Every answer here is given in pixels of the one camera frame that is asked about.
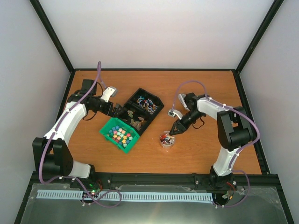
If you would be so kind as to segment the clear plastic jar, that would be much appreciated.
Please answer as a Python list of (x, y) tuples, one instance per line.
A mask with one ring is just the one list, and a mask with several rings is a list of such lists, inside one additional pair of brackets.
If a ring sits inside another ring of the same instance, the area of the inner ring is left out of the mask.
[(170, 148), (175, 143), (175, 137), (170, 135), (170, 131), (164, 131), (159, 135), (159, 141), (163, 148)]

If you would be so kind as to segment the green plastic bin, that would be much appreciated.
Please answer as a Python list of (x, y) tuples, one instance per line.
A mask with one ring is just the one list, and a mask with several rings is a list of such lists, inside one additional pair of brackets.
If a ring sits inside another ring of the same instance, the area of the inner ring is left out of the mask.
[(128, 154), (136, 142), (140, 139), (137, 131), (118, 118), (111, 118), (99, 133), (112, 142), (119, 150)]

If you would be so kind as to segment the black lollipop bin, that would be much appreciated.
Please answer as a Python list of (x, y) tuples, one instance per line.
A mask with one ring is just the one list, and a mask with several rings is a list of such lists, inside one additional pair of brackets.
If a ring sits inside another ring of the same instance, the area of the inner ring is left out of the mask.
[(164, 104), (159, 97), (143, 88), (138, 88), (125, 104), (137, 106), (137, 108), (147, 112), (153, 117), (157, 116), (164, 108)]

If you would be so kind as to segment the black popsicle candy bin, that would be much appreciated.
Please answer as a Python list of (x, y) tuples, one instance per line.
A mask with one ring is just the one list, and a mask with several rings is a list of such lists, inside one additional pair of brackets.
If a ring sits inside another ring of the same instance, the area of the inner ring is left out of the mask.
[(152, 116), (144, 109), (129, 104), (124, 105), (116, 117), (135, 129), (140, 136), (153, 121)]

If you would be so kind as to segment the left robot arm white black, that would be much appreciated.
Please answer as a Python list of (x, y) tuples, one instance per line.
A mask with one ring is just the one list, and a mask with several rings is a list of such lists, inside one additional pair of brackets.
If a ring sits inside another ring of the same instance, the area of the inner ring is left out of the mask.
[[(85, 86), (87, 83), (91, 83), (89, 89)], [(119, 105), (113, 106), (110, 101), (110, 98), (116, 95), (117, 89), (109, 86), (101, 96), (96, 96), (97, 84), (98, 82), (93, 80), (84, 80), (82, 89), (69, 97), (54, 126), (42, 138), (36, 137), (33, 140), (35, 168), (41, 183), (46, 183), (43, 179), (43, 173), (46, 173), (60, 178), (81, 178), (81, 183), (87, 188), (96, 185), (94, 166), (75, 161), (68, 145), (77, 125), (89, 111), (114, 117), (119, 110)]]

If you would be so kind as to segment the black frame rail front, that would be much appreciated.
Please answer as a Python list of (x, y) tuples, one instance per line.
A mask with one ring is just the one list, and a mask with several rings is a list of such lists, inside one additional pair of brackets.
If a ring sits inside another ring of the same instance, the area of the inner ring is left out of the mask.
[(105, 173), (97, 172), (92, 178), (80, 181), (88, 188), (99, 182), (104, 189), (122, 185), (183, 186), (191, 189), (210, 188), (207, 174), (150, 174), (150, 173)]

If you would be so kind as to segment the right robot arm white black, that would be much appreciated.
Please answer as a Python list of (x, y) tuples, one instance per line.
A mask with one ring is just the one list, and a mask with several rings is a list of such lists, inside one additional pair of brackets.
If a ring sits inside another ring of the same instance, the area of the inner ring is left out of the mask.
[(186, 114), (171, 108), (168, 115), (177, 117), (170, 135), (183, 134), (202, 117), (209, 116), (217, 121), (217, 134), (221, 149), (218, 158), (211, 166), (209, 184), (213, 189), (221, 189), (230, 181), (233, 166), (244, 146), (257, 137), (252, 130), (254, 123), (243, 107), (230, 107), (212, 99), (210, 96), (196, 96), (194, 93), (179, 94), (178, 98), (187, 110)]

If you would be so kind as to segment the metal scoop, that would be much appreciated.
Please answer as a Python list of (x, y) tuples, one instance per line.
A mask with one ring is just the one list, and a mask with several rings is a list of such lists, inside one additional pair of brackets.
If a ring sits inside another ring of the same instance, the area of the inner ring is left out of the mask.
[(188, 108), (188, 106), (185, 102), (185, 97), (186, 97), (186, 95), (183, 93), (178, 94), (178, 99), (179, 99), (180, 103), (182, 104), (182, 106), (184, 107), (185, 110), (189, 111), (190, 109)]

